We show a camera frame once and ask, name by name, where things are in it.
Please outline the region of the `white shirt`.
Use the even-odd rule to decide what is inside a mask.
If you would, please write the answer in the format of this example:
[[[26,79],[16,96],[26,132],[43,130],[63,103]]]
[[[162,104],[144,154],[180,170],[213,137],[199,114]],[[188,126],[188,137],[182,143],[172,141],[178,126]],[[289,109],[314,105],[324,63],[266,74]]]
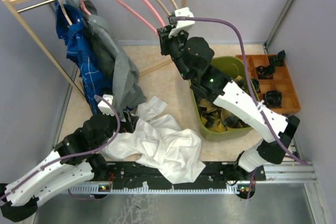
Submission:
[[[116,160],[138,154],[137,163],[158,169],[170,183],[193,183],[205,168],[199,159],[201,138],[182,129],[172,115],[163,115],[166,108],[156,96],[139,104],[135,131],[119,133],[102,152]]]

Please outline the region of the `grey shirt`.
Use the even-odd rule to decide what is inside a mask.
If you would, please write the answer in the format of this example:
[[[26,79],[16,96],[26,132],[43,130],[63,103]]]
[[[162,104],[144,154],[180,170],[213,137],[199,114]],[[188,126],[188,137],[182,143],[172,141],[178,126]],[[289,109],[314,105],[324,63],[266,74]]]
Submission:
[[[134,109],[146,101],[138,85],[140,72],[116,38],[111,25],[101,16],[91,0],[84,4],[91,13],[81,11],[84,34],[92,51],[98,58],[99,70],[112,81],[113,106],[121,112]]]

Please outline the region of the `pink hanger with white shirt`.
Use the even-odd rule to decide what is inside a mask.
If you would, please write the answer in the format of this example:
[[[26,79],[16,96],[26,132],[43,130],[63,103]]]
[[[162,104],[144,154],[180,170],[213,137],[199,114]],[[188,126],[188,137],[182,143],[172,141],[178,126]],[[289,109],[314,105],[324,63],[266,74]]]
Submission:
[[[133,9],[127,2],[123,0],[116,0],[117,3],[122,6],[125,10],[127,10],[130,14],[138,19],[141,23],[143,23],[153,34],[158,36],[157,29],[141,14],[139,14],[135,9]],[[164,27],[165,23],[159,14],[159,12],[154,8],[154,6],[148,0],[136,0],[136,2],[141,6],[147,9],[151,15],[159,22],[161,27]]]

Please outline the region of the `yellow plaid shirt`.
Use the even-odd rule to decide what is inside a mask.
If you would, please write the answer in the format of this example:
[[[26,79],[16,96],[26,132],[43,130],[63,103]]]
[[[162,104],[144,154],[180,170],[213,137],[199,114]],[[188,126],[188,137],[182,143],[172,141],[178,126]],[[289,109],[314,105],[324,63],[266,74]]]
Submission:
[[[206,99],[194,96],[200,120],[203,126],[213,132],[225,132],[232,129],[249,127],[243,120],[228,110],[215,106]]]

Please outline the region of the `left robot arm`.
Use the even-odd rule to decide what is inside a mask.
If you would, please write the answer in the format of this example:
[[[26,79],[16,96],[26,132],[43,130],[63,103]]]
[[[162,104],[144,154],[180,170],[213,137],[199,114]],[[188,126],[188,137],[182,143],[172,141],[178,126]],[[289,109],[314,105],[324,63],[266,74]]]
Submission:
[[[1,184],[1,213],[20,222],[48,200],[77,184],[103,180],[109,167],[99,153],[110,138],[133,133],[138,116],[124,110],[124,121],[113,115],[96,114],[58,143],[49,155],[22,178]]]

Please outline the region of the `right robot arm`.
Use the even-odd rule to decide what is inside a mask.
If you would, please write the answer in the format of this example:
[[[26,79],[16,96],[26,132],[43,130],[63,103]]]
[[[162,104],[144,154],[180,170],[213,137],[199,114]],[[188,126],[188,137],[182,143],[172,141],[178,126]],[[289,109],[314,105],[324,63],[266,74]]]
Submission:
[[[235,175],[245,180],[259,166],[281,164],[300,120],[255,104],[229,75],[211,64],[214,51],[204,38],[190,38],[184,30],[176,33],[171,25],[157,29],[157,34],[161,54],[171,56],[182,78],[190,81],[195,95],[233,113],[261,134],[256,145],[238,156]]]

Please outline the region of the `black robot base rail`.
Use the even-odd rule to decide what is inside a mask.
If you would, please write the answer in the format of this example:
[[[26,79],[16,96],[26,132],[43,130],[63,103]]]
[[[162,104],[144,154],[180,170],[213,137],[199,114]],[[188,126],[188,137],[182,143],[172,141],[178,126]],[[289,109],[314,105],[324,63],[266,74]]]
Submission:
[[[108,194],[234,194],[247,197],[250,180],[266,180],[261,166],[255,173],[239,171],[233,162],[205,162],[205,168],[193,183],[172,184],[155,168],[136,162],[109,162],[103,179],[77,184],[68,192],[73,195],[93,195],[100,199]]]

